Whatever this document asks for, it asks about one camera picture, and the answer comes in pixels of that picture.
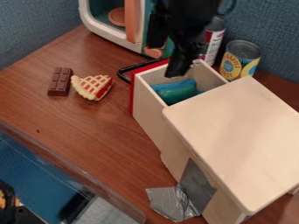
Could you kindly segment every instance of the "food can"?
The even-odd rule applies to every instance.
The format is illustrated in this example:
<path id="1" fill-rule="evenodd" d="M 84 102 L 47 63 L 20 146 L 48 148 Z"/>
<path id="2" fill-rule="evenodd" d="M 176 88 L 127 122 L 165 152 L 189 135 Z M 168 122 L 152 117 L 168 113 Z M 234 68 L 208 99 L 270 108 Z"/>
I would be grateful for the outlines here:
<path id="1" fill-rule="evenodd" d="M 216 60 L 225 31 L 225 21 L 220 17 L 215 17 L 205 28 L 206 53 L 200 54 L 199 58 L 209 66 L 212 66 Z"/>
<path id="2" fill-rule="evenodd" d="M 220 73 L 229 81 L 254 75 L 261 59 L 260 48 L 245 40 L 234 40 L 227 44 Z"/>

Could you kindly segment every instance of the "blue wall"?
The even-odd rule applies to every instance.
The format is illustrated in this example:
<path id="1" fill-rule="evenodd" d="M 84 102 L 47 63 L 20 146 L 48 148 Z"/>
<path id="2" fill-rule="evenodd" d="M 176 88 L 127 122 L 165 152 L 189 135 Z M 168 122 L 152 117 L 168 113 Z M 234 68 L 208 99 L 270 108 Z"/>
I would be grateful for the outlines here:
<path id="1" fill-rule="evenodd" d="M 226 16 L 225 42 L 254 42 L 262 50 L 261 69 L 299 82 L 298 5 L 297 0 L 237 0 Z M 78 0 L 0 0 L 0 69 L 79 23 Z"/>
<path id="2" fill-rule="evenodd" d="M 262 51 L 261 69 L 299 82 L 298 0 L 237 0 L 226 24 L 225 42 L 254 42 Z"/>
<path id="3" fill-rule="evenodd" d="M 0 0 L 0 69 L 79 23 L 78 0 Z"/>

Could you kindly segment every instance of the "open box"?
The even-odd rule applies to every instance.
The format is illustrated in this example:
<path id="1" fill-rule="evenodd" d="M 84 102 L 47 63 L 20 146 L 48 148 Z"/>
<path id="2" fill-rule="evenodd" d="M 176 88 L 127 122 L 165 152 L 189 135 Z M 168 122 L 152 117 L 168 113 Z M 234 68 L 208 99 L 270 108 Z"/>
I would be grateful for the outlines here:
<path id="1" fill-rule="evenodd" d="M 203 61 L 187 76 L 206 92 L 167 106 L 150 87 L 178 81 L 166 67 L 136 73 L 132 114 L 177 181 L 191 158 L 217 189 L 208 223 L 241 223 L 298 186 L 296 111 L 253 77 L 228 83 Z"/>
<path id="2" fill-rule="evenodd" d="M 170 169 L 173 177 L 179 181 L 189 158 L 188 155 L 182 158 L 184 153 L 181 152 L 188 151 L 188 149 L 186 149 L 182 141 L 178 139 L 177 134 L 174 133 L 172 128 L 164 120 L 163 109 L 169 106 L 156 94 L 151 86 L 193 78 L 198 83 L 197 88 L 199 91 L 209 91 L 227 84 L 228 81 L 204 61 L 201 61 L 201 64 L 190 69 L 186 77 L 173 80 L 164 77 L 167 66 L 155 67 L 136 75 L 132 114 L 161 151 L 162 160 Z M 173 158 L 176 156 L 176 151 L 180 157 L 179 161 L 176 159 L 169 160 L 169 154 Z"/>

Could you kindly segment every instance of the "blue floor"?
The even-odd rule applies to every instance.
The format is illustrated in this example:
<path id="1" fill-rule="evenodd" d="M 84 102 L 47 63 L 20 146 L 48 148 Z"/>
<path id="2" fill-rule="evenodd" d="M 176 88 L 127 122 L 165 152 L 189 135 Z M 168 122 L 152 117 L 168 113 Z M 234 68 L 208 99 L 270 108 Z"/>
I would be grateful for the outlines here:
<path id="1" fill-rule="evenodd" d="M 21 202 L 51 224 L 81 186 L 0 132 L 0 179 L 15 188 Z"/>

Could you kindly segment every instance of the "chocolate bar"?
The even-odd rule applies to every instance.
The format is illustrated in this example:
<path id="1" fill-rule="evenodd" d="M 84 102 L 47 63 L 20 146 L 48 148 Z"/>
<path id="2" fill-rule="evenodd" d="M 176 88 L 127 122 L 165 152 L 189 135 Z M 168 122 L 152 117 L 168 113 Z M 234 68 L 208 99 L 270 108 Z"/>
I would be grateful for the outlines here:
<path id="1" fill-rule="evenodd" d="M 71 87 L 72 68 L 56 67 L 52 76 L 48 95 L 68 96 Z"/>

